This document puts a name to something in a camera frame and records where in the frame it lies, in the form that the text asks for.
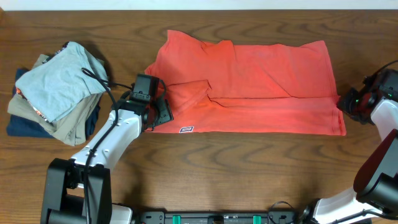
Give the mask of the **red orange t-shirt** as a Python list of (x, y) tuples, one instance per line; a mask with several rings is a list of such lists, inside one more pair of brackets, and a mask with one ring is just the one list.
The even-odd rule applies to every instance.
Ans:
[(322, 40), (214, 44), (170, 30), (146, 74), (165, 82), (174, 116), (158, 133), (346, 134)]

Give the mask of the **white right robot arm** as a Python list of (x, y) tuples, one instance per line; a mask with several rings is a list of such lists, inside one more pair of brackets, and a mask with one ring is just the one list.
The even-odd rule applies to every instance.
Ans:
[(397, 93), (357, 91), (343, 96), (338, 107), (356, 121), (372, 122), (381, 143), (361, 166), (353, 186), (317, 201), (305, 223), (370, 223), (372, 218), (397, 220)]

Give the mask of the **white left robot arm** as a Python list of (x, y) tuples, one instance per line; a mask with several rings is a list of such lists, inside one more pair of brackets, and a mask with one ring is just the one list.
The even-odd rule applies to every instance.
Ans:
[(111, 171), (147, 128), (173, 120), (164, 98), (118, 101), (96, 136), (69, 160), (47, 168), (41, 223), (133, 223), (133, 210), (112, 203)]

